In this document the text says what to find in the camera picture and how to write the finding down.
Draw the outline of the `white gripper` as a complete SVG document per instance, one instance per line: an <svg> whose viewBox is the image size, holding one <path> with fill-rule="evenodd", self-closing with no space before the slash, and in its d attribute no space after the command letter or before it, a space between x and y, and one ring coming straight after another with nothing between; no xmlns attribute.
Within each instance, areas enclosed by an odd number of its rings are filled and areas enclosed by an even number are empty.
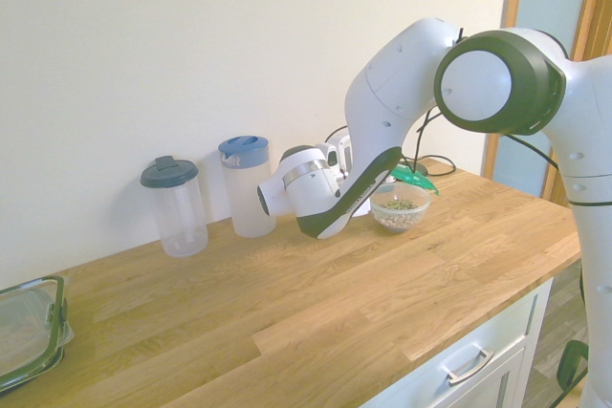
<svg viewBox="0 0 612 408"><path fill-rule="evenodd" d="M338 184L342 184L348 178L353 168L352 145L349 135L336 135L336 147L338 156L339 172L337 174ZM371 211L370 199L365 200L355 211L355 216L366 216Z"/></svg>

